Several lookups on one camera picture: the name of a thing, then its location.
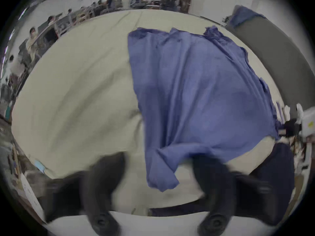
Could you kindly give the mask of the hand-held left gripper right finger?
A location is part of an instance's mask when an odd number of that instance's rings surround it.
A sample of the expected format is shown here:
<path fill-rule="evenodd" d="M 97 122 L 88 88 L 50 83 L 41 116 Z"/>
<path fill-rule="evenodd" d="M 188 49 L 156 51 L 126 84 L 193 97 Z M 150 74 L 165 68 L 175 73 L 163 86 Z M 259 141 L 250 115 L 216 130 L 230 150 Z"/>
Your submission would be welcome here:
<path fill-rule="evenodd" d="M 269 183 L 230 171 L 219 159 L 207 155 L 193 156 L 192 167 L 208 211 L 198 226 L 200 236 L 222 235 L 235 215 L 276 225 L 278 200 Z"/>

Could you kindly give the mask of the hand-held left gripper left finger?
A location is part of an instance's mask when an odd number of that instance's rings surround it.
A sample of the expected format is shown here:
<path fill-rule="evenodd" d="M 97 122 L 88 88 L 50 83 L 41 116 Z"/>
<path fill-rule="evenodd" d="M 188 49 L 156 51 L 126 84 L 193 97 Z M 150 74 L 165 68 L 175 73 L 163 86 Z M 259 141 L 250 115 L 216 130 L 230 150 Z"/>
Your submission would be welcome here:
<path fill-rule="evenodd" d="M 119 236 L 120 225 L 110 211 L 112 194 L 125 174 L 126 160 L 126 152 L 117 152 L 101 157 L 88 170 L 47 181 L 46 223 L 83 212 L 98 235 Z"/>

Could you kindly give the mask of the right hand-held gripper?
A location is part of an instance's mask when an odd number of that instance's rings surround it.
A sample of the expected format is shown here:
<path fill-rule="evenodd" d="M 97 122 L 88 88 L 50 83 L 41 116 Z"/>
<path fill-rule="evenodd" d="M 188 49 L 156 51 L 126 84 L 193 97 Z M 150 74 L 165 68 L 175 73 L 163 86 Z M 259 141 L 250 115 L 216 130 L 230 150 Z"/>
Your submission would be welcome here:
<path fill-rule="evenodd" d="M 301 104 L 296 105 L 296 117 L 290 114 L 290 107 L 284 107 L 276 102 L 277 113 L 280 116 L 278 125 L 278 136 L 280 139 L 289 140 L 296 135 L 300 136 L 306 143 L 306 151 L 304 158 L 294 158 L 295 174 L 301 174 L 303 171 L 310 169 L 312 163 L 312 154 L 314 147 L 315 134 L 315 108 L 311 107 L 303 110 Z"/>

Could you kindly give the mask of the person's right hand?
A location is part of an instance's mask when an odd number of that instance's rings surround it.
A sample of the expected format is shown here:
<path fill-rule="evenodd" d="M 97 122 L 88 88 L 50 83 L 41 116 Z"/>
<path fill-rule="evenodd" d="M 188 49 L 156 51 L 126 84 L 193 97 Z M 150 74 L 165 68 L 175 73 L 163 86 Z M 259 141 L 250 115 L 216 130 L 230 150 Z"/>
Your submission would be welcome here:
<path fill-rule="evenodd" d="M 300 136 L 296 135 L 292 138 L 290 148 L 294 158 L 304 158 L 306 151 L 306 143 Z"/>

